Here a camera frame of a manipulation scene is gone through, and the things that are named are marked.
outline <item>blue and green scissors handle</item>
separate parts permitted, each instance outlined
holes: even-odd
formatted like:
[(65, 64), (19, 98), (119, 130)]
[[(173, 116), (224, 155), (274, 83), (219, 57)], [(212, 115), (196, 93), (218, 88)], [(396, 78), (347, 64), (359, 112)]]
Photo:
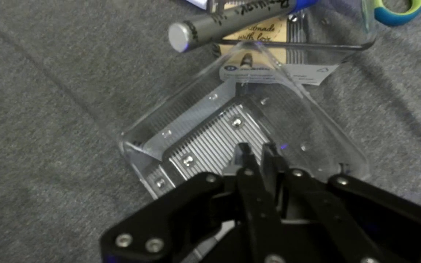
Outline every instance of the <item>blue and green scissors handle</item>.
[(396, 13), (389, 10), (383, 4), (383, 0), (373, 0), (375, 19), (387, 26), (403, 25), (414, 19), (421, 11), (421, 0), (410, 0), (411, 7), (404, 13)]

